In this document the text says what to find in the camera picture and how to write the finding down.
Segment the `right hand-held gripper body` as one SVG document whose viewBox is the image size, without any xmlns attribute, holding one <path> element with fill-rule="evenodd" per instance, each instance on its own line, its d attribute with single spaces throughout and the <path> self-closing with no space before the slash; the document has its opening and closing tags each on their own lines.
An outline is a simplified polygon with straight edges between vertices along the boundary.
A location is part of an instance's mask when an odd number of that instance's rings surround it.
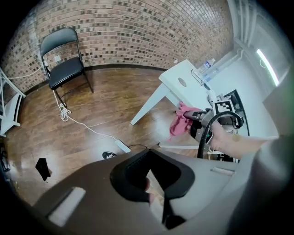
<svg viewBox="0 0 294 235">
<path fill-rule="evenodd" d="M 191 119 L 193 121 L 190 135 L 197 141 L 201 141 L 202 134 L 209 121 L 219 113 L 222 115 L 217 118 L 220 125 L 231 129 L 239 129 L 243 126 L 243 118 L 235 113 L 232 101 L 223 98 L 220 101 L 211 102 L 212 107 L 206 108 L 207 114 L 202 119 Z"/>
</svg>

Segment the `black folding chair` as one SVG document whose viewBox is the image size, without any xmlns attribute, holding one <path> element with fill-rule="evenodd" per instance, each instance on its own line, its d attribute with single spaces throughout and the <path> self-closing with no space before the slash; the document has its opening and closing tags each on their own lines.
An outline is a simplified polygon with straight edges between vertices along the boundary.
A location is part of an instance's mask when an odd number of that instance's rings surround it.
<svg viewBox="0 0 294 235">
<path fill-rule="evenodd" d="M 59 65 L 53 67 L 50 70 L 45 65 L 44 55 L 56 49 L 57 47 L 66 45 L 68 43 L 76 44 L 78 55 L 69 60 L 61 62 Z M 66 108 L 67 105 L 65 102 L 63 102 L 62 97 L 66 96 L 70 92 L 79 88 L 79 86 L 77 86 L 71 89 L 70 91 L 64 93 L 62 96 L 60 96 L 57 92 L 57 89 L 62 87 L 65 83 L 83 75 L 84 78 L 86 79 L 85 84 L 89 86 L 91 92 L 94 92 L 85 71 L 85 67 L 82 61 L 82 56 L 81 56 L 80 47 L 79 47 L 78 35 L 74 29 L 62 28 L 45 36 L 42 43 L 40 44 L 40 56 L 41 56 L 43 67 L 45 69 L 45 74 L 47 78 L 49 79 L 49 87 L 64 108 Z"/>
</svg>

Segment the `person's left hand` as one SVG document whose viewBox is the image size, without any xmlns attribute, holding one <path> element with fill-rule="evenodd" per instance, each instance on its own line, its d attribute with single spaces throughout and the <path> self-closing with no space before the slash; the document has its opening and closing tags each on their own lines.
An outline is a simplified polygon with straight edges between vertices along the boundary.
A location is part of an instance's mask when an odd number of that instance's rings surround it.
<svg viewBox="0 0 294 235">
<path fill-rule="evenodd" d="M 151 205 L 154 201 L 155 195 L 151 192 L 148 192 L 148 190 L 151 186 L 151 182 L 150 182 L 149 178 L 145 178 L 145 182 L 146 182 L 145 192 L 147 192 L 147 194 L 149 195 L 149 204 Z"/>
</svg>

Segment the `black flat pouch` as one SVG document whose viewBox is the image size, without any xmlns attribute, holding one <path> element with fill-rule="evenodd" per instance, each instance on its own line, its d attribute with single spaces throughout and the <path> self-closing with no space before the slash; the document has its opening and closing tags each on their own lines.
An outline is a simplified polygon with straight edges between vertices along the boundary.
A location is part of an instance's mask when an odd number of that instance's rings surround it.
<svg viewBox="0 0 294 235">
<path fill-rule="evenodd" d="M 48 168 L 47 161 L 45 158 L 39 158 L 35 165 L 35 168 L 37 169 L 37 171 L 39 172 L 44 181 L 46 181 L 47 178 L 51 177 L 51 171 Z"/>
</svg>

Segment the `white window frame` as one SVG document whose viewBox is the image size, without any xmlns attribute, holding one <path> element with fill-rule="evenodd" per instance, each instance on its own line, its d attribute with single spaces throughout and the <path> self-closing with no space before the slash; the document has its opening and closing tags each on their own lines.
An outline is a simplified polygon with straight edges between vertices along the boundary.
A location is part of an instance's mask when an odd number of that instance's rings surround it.
<svg viewBox="0 0 294 235">
<path fill-rule="evenodd" d="M 240 53 L 251 55 L 254 53 L 251 45 L 256 22 L 256 0 L 227 0 L 233 27 L 233 39 L 235 47 Z"/>
</svg>

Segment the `white table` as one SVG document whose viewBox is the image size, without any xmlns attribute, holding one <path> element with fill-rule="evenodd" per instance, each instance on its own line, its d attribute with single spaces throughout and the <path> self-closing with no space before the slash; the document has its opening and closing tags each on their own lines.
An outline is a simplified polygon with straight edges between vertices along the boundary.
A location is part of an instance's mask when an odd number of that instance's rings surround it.
<svg viewBox="0 0 294 235">
<path fill-rule="evenodd" d="M 185 59 L 162 73 L 159 76 L 160 86 L 149 97 L 130 124 L 135 125 L 164 97 L 176 107 L 179 107 L 180 101 L 182 101 L 186 106 L 201 110 L 211 108 L 211 102 L 207 98 L 207 90 L 192 76 L 191 69 L 197 70 L 191 62 Z"/>
</svg>

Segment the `white equipment rack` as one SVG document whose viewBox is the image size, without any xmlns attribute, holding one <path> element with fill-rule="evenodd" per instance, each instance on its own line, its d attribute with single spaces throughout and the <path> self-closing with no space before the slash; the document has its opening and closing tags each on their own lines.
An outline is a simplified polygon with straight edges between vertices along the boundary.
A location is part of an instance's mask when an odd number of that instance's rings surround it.
<svg viewBox="0 0 294 235">
<path fill-rule="evenodd" d="M 243 118 L 243 126 L 240 129 L 238 129 L 238 134 L 243 136 L 250 136 L 246 112 L 239 93 L 237 92 L 237 90 L 233 90 L 232 92 L 229 92 L 228 94 L 224 95 L 224 97 L 232 101 L 235 113 L 238 114 L 241 118 Z"/>
</svg>

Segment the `pink cloth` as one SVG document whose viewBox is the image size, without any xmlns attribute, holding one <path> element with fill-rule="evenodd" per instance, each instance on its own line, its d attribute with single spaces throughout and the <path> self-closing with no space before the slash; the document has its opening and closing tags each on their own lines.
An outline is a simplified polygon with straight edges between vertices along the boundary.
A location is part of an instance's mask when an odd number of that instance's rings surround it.
<svg viewBox="0 0 294 235">
<path fill-rule="evenodd" d="M 182 101 L 180 101 L 180 106 L 176 111 L 176 117 L 172 121 L 170 125 L 170 138 L 169 141 L 172 140 L 173 137 L 181 136 L 187 131 L 190 131 L 191 125 L 193 121 L 184 116 L 185 112 L 198 112 L 202 111 L 201 109 L 186 106 Z"/>
</svg>

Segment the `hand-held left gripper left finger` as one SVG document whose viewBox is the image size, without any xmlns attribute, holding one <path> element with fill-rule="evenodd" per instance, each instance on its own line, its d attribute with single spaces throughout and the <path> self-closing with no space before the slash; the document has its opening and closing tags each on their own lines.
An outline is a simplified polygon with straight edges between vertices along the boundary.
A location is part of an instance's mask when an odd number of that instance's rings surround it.
<svg viewBox="0 0 294 235">
<path fill-rule="evenodd" d="M 111 184 L 111 171 L 142 152 L 87 164 L 47 190 L 34 208 L 62 235 L 159 235 L 165 226 L 149 202 L 123 198 Z"/>
</svg>

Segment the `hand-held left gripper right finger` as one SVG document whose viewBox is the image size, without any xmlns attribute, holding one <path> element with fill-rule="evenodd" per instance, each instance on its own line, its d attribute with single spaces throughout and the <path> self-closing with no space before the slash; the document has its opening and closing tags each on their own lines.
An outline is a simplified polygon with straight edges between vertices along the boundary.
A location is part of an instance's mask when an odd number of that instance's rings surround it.
<svg viewBox="0 0 294 235">
<path fill-rule="evenodd" d="M 233 206 L 222 193 L 237 165 L 149 151 L 149 169 L 163 192 L 161 220 L 152 235 L 230 235 Z"/>
</svg>

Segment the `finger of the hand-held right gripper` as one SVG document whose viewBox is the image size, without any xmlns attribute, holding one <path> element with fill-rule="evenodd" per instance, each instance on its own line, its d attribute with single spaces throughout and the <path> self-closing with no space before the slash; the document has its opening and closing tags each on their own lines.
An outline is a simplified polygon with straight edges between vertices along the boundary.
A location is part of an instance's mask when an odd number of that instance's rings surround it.
<svg viewBox="0 0 294 235">
<path fill-rule="evenodd" d="M 206 111 L 187 111 L 183 115 L 188 119 L 202 119 L 206 114 Z"/>
</svg>

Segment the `clear plastic water bottle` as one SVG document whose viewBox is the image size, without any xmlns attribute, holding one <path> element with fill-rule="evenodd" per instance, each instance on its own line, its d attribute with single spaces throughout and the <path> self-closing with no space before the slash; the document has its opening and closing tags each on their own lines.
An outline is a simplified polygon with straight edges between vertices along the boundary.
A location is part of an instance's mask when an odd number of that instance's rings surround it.
<svg viewBox="0 0 294 235">
<path fill-rule="evenodd" d="M 218 68 L 216 68 L 214 71 L 210 71 L 210 72 L 206 71 L 203 73 L 203 80 L 205 82 L 208 82 L 208 81 L 212 80 L 218 73 L 219 73 Z"/>
<path fill-rule="evenodd" d="M 202 66 L 199 67 L 198 71 L 203 74 L 205 73 L 210 67 L 213 66 L 213 64 L 215 63 L 215 59 L 212 58 L 210 60 L 207 60 Z"/>
</svg>

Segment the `white power strip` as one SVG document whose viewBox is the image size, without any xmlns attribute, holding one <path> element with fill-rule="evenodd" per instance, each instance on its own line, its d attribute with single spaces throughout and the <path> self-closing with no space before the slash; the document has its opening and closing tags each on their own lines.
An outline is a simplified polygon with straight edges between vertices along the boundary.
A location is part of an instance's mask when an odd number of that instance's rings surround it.
<svg viewBox="0 0 294 235">
<path fill-rule="evenodd" d="M 121 149 L 123 150 L 125 153 L 131 152 L 131 149 L 125 145 L 122 141 L 116 139 L 115 140 L 115 144 Z"/>
</svg>

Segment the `ceiling light strip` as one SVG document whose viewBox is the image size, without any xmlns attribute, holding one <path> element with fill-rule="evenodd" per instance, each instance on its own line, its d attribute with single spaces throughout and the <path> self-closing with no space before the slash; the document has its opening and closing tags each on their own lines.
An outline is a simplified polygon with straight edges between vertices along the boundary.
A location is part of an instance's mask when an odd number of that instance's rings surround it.
<svg viewBox="0 0 294 235">
<path fill-rule="evenodd" d="M 270 76 L 271 76 L 274 84 L 276 86 L 278 86 L 280 82 L 279 82 L 279 80 L 277 78 L 277 75 L 276 75 L 273 67 L 271 66 L 270 62 L 268 61 L 268 59 L 266 58 L 266 56 L 264 55 L 264 53 L 260 49 L 258 49 L 256 51 L 256 53 L 260 57 L 260 62 L 263 62 L 264 63 L 264 67 L 263 68 L 266 68 L 268 70 L 268 72 L 269 72 L 269 74 L 270 74 Z"/>
</svg>

